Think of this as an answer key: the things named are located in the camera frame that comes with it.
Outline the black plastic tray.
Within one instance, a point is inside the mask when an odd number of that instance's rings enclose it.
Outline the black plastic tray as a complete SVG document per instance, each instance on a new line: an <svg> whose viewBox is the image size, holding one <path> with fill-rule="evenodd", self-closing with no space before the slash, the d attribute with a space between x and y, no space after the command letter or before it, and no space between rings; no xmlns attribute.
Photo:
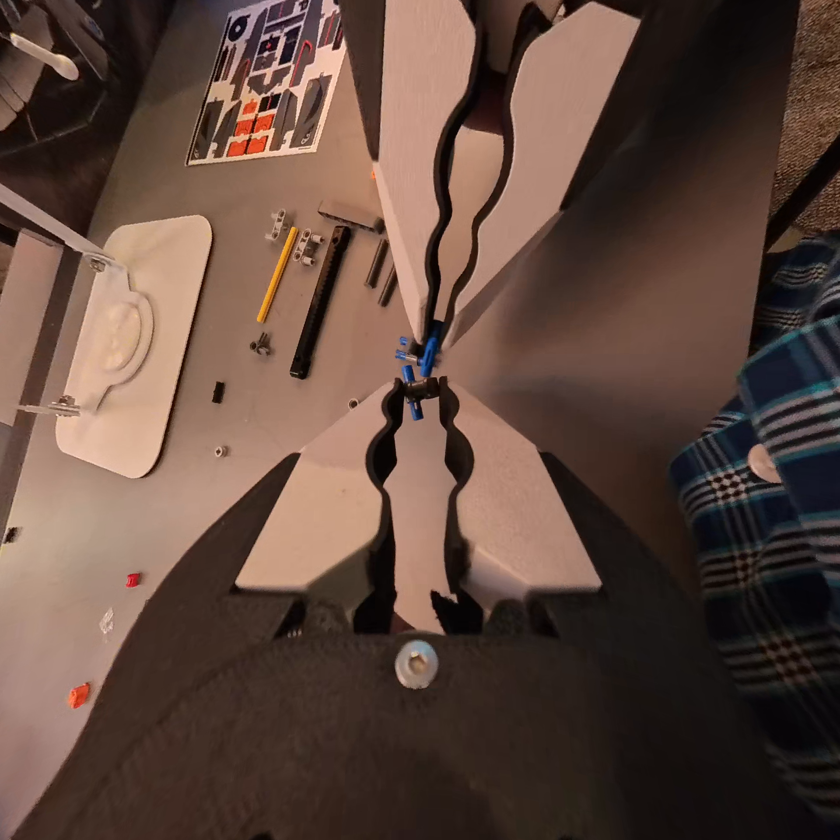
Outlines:
<svg viewBox="0 0 840 840"><path fill-rule="evenodd" d="M2 132L49 139L88 123L115 72L104 2L1 2ZM11 45L15 32L69 57L80 71L70 81Z"/></svg>

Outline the yellow lego axle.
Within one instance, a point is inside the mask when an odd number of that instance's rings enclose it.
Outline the yellow lego axle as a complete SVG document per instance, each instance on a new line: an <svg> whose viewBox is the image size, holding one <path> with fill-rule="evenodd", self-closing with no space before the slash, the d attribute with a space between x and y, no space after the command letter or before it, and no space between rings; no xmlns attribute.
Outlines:
<svg viewBox="0 0 840 840"><path fill-rule="evenodd" d="M280 279L282 278L282 275L287 267L288 261L291 258L291 254L297 242L298 233L299 231L297 227L292 226L290 228L286 242L283 245L280 257L278 258L278 261L276 263L273 275L269 281L268 288L266 289L266 294L263 298L263 301L261 302L259 313L257 316L257 323L262 324L266 322L271 304L275 298L275 295L277 294Z"/></svg>

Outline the white plastic stick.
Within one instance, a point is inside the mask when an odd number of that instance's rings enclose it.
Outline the white plastic stick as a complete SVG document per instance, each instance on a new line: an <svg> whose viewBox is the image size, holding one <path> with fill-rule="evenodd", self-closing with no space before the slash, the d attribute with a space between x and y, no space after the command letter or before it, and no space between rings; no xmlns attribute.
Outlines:
<svg viewBox="0 0 840 840"><path fill-rule="evenodd" d="M79 79L80 71L74 61L69 57L54 53L15 32L9 34L7 39L13 47L41 64L50 67L59 76L69 81L77 81Z"/></svg>

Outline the white rounded base board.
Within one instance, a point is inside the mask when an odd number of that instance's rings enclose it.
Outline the white rounded base board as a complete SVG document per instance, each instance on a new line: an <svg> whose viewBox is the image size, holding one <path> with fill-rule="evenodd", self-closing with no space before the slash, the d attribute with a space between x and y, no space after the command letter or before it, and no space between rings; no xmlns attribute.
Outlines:
<svg viewBox="0 0 840 840"><path fill-rule="evenodd" d="M126 266L132 289L149 299L153 338L137 374L112 388L94 414L56 420L63 454L129 479L152 471L170 422L212 243L211 225L198 215L124 225L111 233L102 249ZM102 298L102 282L94 270L93 275L78 337L91 326L91 295ZM80 367L76 346L62 395L72 394L77 402Z"/></svg>

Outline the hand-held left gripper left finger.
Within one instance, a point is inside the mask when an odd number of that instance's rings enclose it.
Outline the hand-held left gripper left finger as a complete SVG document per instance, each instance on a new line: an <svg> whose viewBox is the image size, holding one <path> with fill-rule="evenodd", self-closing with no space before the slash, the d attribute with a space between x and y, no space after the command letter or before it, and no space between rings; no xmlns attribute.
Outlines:
<svg viewBox="0 0 840 840"><path fill-rule="evenodd" d="M298 453L235 581L339 607L354 627L390 627L396 541L385 482L397 463L403 384L385 383Z"/></svg>

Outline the person in blue plaid shirt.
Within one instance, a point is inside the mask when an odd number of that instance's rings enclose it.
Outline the person in blue plaid shirt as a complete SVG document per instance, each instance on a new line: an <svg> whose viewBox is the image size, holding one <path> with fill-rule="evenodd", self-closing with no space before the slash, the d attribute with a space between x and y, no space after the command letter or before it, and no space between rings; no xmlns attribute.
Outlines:
<svg viewBox="0 0 840 840"><path fill-rule="evenodd" d="M707 630L788 790L839 828L839 234L771 255L733 398L671 462Z"/></svg>

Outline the black lego gear rack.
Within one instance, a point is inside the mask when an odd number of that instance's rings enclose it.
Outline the black lego gear rack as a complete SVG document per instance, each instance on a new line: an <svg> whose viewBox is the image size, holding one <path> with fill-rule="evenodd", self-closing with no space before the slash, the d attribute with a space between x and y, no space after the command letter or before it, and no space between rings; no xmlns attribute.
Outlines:
<svg viewBox="0 0 840 840"><path fill-rule="evenodd" d="M305 380L309 376L330 298L351 236L351 228L345 224L337 225L332 231L329 246L318 275L317 285L312 295L308 315L303 324L301 336L290 365L290 376L296 379Z"/></svg>

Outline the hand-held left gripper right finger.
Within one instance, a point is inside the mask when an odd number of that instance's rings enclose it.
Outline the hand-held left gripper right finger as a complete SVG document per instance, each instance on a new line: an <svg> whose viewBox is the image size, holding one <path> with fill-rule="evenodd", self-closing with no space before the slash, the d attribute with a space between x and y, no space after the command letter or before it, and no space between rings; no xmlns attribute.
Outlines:
<svg viewBox="0 0 840 840"><path fill-rule="evenodd" d="M449 378L439 379L447 501L441 627L482 627L504 602L591 595L602 579L537 446Z"/></svg>

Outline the lego sticker sheet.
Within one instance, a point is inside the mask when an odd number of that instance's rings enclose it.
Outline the lego sticker sheet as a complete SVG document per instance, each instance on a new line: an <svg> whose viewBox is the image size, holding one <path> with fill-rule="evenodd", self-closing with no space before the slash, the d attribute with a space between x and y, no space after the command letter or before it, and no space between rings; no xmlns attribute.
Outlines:
<svg viewBox="0 0 840 840"><path fill-rule="evenodd" d="M185 164L315 152L345 54L339 2L228 11Z"/></svg>

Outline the blue lego pin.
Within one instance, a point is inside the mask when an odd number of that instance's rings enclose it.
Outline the blue lego pin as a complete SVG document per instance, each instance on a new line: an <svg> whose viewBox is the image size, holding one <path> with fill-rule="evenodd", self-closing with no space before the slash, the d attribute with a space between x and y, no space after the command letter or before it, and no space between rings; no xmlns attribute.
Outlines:
<svg viewBox="0 0 840 840"><path fill-rule="evenodd" d="M424 379L431 377L437 364L438 349L445 324L434 320L427 341L423 348L423 355L418 357L418 366Z"/></svg>

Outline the black metal leg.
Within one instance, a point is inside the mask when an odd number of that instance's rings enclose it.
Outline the black metal leg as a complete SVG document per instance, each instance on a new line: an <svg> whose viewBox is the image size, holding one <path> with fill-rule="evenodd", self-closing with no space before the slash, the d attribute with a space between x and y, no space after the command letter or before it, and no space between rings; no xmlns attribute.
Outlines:
<svg viewBox="0 0 840 840"><path fill-rule="evenodd" d="M839 172L839 135L828 145L791 194L771 215L765 231L763 252L769 253L793 222L825 190Z"/></svg>

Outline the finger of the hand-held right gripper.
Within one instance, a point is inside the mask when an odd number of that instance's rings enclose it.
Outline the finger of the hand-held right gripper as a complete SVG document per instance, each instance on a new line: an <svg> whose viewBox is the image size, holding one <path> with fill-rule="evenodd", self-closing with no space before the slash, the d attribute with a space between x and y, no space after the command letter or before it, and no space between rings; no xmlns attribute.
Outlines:
<svg viewBox="0 0 840 840"><path fill-rule="evenodd" d="M441 218L438 151L476 57L473 2L385 3L377 188L416 342L432 305L427 254Z"/></svg>
<svg viewBox="0 0 840 840"><path fill-rule="evenodd" d="M476 324L560 218L640 26L639 17L598 2L556 23L532 4L522 10L502 97L502 166L472 224L442 344Z"/></svg>

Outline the dark grey lego beam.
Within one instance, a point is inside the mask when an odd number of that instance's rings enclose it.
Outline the dark grey lego beam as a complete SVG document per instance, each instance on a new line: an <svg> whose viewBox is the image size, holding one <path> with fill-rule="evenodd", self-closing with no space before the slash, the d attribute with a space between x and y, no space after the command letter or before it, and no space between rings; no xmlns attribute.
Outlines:
<svg viewBox="0 0 840 840"><path fill-rule="evenodd" d="M375 235L381 235L385 231L385 222L377 213L333 199L322 200L318 206L318 213L336 224L358 228Z"/></svg>

